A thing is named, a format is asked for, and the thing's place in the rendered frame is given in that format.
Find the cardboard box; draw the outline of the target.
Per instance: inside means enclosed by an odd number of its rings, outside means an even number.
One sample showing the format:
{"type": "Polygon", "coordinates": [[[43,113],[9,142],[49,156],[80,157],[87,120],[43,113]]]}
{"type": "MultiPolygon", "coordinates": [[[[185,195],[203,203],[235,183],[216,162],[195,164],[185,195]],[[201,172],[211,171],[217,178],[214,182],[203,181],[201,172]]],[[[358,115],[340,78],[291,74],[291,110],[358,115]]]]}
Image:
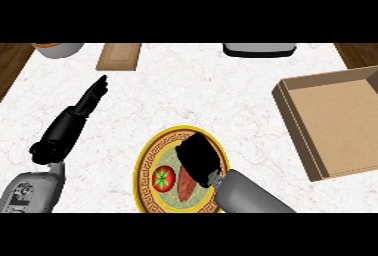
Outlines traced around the cardboard box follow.
{"type": "Polygon", "coordinates": [[[378,169],[378,66],[285,78],[272,95],[313,181],[378,169]]]}

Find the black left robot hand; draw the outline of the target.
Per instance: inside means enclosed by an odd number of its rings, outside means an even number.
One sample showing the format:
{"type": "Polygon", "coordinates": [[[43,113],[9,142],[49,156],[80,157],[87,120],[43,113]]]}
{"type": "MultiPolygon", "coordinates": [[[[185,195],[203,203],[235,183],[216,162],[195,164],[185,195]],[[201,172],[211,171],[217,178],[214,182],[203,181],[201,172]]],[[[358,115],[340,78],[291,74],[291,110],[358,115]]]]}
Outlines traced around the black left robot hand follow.
{"type": "Polygon", "coordinates": [[[68,156],[79,140],[84,124],[108,92],[107,76],[102,76],[83,94],[77,104],[68,106],[55,118],[37,143],[30,148],[33,162],[59,163],[68,156]]]}

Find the yellow patterned plate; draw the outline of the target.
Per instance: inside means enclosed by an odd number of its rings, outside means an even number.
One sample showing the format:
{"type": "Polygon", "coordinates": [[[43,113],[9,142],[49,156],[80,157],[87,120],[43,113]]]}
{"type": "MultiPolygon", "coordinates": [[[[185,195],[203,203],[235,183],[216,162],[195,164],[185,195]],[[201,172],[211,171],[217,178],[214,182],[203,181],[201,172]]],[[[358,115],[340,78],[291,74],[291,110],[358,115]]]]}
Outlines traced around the yellow patterned plate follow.
{"type": "Polygon", "coordinates": [[[203,188],[197,183],[192,196],[182,202],[177,195],[180,161],[175,148],[188,137],[201,132],[220,157],[220,175],[225,176],[231,168],[226,152],[216,138],[194,126],[175,126],[163,130],[146,143],[139,155],[133,174],[133,194],[139,210],[146,213],[219,213],[222,208],[216,204],[216,190],[203,188]],[[175,169],[176,183],[172,190],[161,193],[152,187],[155,169],[167,165],[175,169]]]}

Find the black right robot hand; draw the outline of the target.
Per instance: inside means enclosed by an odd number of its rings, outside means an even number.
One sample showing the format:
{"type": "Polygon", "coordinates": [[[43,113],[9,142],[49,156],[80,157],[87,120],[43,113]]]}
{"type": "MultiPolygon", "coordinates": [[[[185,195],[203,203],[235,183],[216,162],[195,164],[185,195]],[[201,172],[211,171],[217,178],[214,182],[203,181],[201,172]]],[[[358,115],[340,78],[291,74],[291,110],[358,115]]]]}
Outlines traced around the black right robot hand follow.
{"type": "Polygon", "coordinates": [[[222,167],[217,151],[201,132],[182,141],[176,147],[176,154],[192,179],[204,188],[208,188],[210,175],[219,175],[222,167]]]}

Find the brown sweet potato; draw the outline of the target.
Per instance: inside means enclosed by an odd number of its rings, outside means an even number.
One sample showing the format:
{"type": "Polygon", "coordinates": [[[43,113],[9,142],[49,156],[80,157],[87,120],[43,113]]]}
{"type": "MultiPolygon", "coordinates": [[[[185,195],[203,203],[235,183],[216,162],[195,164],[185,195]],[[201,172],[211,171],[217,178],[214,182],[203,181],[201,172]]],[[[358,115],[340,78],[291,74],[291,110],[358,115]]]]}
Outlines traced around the brown sweet potato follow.
{"type": "Polygon", "coordinates": [[[185,167],[180,167],[177,195],[179,195],[179,200],[182,202],[189,200],[194,193],[195,186],[197,186],[197,181],[192,179],[185,167]]]}

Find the red tomato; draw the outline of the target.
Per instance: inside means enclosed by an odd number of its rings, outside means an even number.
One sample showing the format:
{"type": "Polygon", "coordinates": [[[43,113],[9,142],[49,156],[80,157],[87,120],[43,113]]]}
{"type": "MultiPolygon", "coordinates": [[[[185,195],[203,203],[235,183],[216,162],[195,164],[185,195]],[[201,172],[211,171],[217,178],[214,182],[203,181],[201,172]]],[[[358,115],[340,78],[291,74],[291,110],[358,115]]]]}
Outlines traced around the red tomato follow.
{"type": "Polygon", "coordinates": [[[160,166],[152,174],[152,187],[158,192],[166,193],[172,190],[175,183],[175,169],[167,165],[160,166]]]}

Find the grey bowl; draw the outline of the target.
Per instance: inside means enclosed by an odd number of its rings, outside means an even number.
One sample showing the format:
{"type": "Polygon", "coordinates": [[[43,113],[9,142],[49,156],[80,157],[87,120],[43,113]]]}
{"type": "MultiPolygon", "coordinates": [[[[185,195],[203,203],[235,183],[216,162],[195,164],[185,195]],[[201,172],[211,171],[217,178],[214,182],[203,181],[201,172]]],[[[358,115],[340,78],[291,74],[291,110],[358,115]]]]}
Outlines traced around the grey bowl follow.
{"type": "Polygon", "coordinates": [[[83,43],[33,43],[40,54],[50,58],[59,59],[73,56],[83,48],[83,43]]]}

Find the wooden cutting board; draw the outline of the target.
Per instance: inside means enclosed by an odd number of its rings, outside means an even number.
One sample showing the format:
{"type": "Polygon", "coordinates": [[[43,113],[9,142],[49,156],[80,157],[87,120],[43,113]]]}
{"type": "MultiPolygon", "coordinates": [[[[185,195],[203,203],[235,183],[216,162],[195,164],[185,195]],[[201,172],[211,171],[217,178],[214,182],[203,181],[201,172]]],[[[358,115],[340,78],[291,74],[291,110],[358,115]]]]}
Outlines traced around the wooden cutting board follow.
{"type": "Polygon", "coordinates": [[[96,69],[135,71],[138,67],[141,43],[107,43],[102,49],[96,69]]]}

